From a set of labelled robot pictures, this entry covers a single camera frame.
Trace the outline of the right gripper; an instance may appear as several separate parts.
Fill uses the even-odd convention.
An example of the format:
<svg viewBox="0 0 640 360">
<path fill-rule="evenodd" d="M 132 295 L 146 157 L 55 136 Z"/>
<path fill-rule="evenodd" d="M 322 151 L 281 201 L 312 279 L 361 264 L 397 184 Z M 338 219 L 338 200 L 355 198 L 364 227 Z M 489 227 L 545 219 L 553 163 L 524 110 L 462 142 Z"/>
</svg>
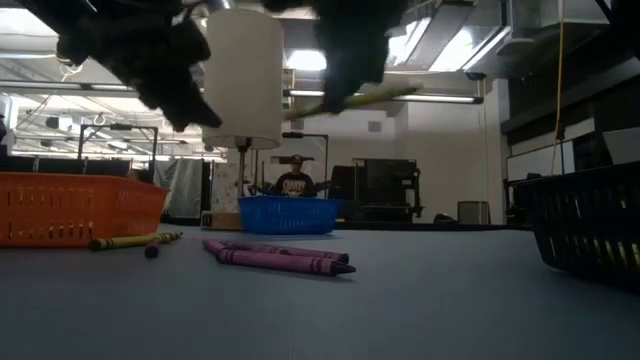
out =
<svg viewBox="0 0 640 360">
<path fill-rule="evenodd" d="M 387 31 L 371 23 L 358 25 L 328 19 L 321 19 L 314 30 L 327 62 L 322 111 L 341 113 L 347 97 L 348 108 L 369 105 L 372 92 L 367 87 L 350 96 L 348 88 L 341 83 L 382 82 L 389 54 Z"/>
</svg>

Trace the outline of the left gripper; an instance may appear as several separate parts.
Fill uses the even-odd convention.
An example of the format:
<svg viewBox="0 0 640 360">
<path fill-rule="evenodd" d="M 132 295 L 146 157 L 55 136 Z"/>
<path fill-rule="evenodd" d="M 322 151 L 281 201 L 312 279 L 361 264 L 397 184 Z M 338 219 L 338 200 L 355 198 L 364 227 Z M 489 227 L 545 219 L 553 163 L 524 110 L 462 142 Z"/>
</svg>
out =
<svg viewBox="0 0 640 360">
<path fill-rule="evenodd" d="M 146 106 L 160 109 L 176 132 L 222 124 L 191 75 L 191 67 L 208 59 L 210 51 L 190 19 L 173 24 L 160 15 L 85 16 L 59 37 L 57 56 L 74 65 L 89 58 L 98 62 L 135 89 Z"/>
</svg>

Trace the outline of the grey cloth cover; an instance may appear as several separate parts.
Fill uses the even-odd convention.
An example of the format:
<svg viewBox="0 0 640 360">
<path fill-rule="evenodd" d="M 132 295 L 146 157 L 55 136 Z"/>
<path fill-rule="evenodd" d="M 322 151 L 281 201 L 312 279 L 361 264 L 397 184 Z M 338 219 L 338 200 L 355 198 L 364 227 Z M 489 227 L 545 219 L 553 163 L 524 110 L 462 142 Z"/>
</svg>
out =
<svg viewBox="0 0 640 360">
<path fill-rule="evenodd" d="M 165 189 L 163 213 L 172 218 L 195 219 L 201 213 L 203 162 L 194 159 L 158 161 L 154 184 Z"/>
</svg>

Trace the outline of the fluorescent light fixture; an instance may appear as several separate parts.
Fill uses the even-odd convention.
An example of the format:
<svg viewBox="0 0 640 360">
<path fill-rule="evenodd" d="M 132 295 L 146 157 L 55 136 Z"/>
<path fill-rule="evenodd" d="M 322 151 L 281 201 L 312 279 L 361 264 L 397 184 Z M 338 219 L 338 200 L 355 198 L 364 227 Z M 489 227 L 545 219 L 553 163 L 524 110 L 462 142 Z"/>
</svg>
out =
<svg viewBox="0 0 640 360">
<path fill-rule="evenodd" d="M 321 98 L 324 92 L 320 90 L 295 90 L 285 89 L 284 97 L 305 97 L 305 98 Z M 483 97 L 467 97 L 454 95 L 431 95 L 431 94 L 408 94 L 403 93 L 402 89 L 387 89 L 372 92 L 371 98 L 377 96 L 382 101 L 404 101 L 404 102 L 424 102 L 424 103 L 456 103 L 456 104 L 481 104 L 484 102 Z"/>
<path fill-rule="evenodd" d="M 115 97 L 138 96 L 135 90 L 119 84 L 0 80 L 0 88 L 11 89 L 12 91 L 22 90 L 33 94 L 38 91 L 56 91 L 62 93 L 99 93 L 101 96 L 111 94 Z"/>
</svg>

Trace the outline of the black cabinet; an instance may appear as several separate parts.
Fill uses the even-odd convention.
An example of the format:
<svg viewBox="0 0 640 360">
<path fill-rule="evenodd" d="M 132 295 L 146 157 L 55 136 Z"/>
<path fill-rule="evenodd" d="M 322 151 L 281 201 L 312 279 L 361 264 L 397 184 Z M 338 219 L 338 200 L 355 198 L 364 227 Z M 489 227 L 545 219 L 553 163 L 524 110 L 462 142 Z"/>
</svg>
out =
<svg viewBox="0 0 640 360">
<path fill-rule="evenodd" d="M 354 158 L 333 167 L 328 197 L 346 222 L 412 223 L 423 211 L 415 160 Z"/>
</svg>

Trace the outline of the person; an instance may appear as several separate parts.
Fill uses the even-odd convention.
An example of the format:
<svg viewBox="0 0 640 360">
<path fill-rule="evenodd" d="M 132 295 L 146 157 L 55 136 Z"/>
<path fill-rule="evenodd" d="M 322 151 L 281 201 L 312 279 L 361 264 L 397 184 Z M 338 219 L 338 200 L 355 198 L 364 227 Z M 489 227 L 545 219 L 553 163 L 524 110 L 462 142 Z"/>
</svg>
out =
<svg viewBox="0 0 640 360">
<path fill-rule="evenodd" d="M 304 158 L 298 154 L 292 155 L 291 169 L 282 174 L 272 190 L 273 195 L 286 197 L 315 197 L 314 182 L 309 175 L 302 171 Z"/>
</svg>

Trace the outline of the blue plastic basket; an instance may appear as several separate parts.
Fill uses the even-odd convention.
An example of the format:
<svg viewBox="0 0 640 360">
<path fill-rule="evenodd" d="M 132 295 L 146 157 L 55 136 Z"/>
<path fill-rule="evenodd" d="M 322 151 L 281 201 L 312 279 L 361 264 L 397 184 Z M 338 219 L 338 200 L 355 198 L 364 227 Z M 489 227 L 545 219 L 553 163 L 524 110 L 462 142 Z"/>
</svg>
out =
<svg viewBox="0 0 640 360">
<path fill-rule="evenodd" d="M 245 232 L 263 235 L 318 235 L 333 231 L 340 202 L 334 199 L 252 196 L 239 199 Z"/>
</svg>

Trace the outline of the orange plastic basket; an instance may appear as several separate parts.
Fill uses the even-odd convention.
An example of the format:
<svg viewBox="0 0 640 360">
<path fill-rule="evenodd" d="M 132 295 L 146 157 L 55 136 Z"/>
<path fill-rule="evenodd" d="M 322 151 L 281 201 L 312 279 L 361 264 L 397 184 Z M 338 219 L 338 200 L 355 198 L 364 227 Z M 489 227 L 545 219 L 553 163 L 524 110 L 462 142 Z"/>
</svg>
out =
<svg viewBox="0 0 640 360">
<path fill-rule="evenodd" d="M 86 247 L 153 233 L 166 195 L 123 177 L 0 172 L 0 248 Z"/>
</svg>

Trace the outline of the grey trash bin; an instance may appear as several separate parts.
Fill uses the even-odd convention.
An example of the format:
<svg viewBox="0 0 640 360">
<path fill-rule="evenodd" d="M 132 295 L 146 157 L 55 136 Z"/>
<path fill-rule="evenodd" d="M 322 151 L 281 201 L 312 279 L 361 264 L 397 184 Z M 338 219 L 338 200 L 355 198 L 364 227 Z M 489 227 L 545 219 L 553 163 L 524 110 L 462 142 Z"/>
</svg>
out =
<svg viewBox="0 0 640 360">
<path fill-rule="evenodd" d="M 460 201 L 457 204 L 457 220 L 464 225 L 490 225 L 489 203 L 486 201 Z"/>
</svg>

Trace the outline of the black plastic basket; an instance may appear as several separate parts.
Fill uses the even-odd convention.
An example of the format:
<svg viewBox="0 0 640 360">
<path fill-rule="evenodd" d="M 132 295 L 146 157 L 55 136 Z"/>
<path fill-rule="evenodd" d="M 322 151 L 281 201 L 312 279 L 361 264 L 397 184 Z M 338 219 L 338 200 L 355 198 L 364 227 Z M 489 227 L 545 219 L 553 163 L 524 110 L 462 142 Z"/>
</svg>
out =
<svg viewBox="0 0 640 360">
<path fill-rule="evenodd" d="M 514 196 L 546 265 L 640 292 L 640 161 L 527 180 Z"/>
</svg>

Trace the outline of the black metal frame stand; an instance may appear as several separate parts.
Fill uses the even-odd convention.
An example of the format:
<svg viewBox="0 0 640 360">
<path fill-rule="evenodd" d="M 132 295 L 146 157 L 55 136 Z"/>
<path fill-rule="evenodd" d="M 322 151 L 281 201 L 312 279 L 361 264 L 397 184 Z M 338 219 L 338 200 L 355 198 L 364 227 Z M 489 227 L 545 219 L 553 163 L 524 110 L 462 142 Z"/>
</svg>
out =
<svg viewBox="0 0 640 360">
<path fill-rule="evenodd" d="M 101 138 L 100 134 L 103 129 L 107 129 L 111 132 L 124 132 L 124 131 L 134 131 L 138 130 L 143 135 L 146 135 L 150 132 L 153 137 L 150 139 L 142 139 L 141 142 L 150 142 L 151 143 L 151 152 L 147 154 L 138 154 L 138 153 L 126 153 L 124 150 L 110 150 L 109 152 L 84 152 L 84 145 L 92 140 L 94 137 L 98 137 L 99 141 L 109 143 L 109 142 L 120 142 L 123 144 L 132 145 L 135 143 L 133 138 Z M 158 140 L 159 140 L 159 129 L 154 126 L 140 126 L 140 125 L 131 125 L 124 123 L 112 123 L 109 125 L 95 125 L 95 124 L 81 124 L 79 130 L 79 139 L 77 145 L 77 159 L 88 159 L 89 157 L 95 157 L 100 159 L 128 159 L 131 162 L 134 161 L 143 161 L 144 157 L 147 157 L 147 166 L 150 176 L 153 176 L 155 173 L 156 163 L 157 163 L 157 148 L 158 148 Z"/>
</svg>

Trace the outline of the metal ventilation duct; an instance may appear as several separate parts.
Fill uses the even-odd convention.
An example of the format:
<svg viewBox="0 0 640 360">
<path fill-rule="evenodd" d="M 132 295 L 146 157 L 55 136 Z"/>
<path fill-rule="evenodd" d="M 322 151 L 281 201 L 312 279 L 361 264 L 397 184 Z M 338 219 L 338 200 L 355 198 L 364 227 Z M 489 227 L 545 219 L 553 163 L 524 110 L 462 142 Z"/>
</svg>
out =
<svg viewBox="0 0 640 360">
<path fill-rule="evenodd" d="M 408 0 L 388 74 L 468 72 L 511 32 L 509 0 Z"/>
</svg>

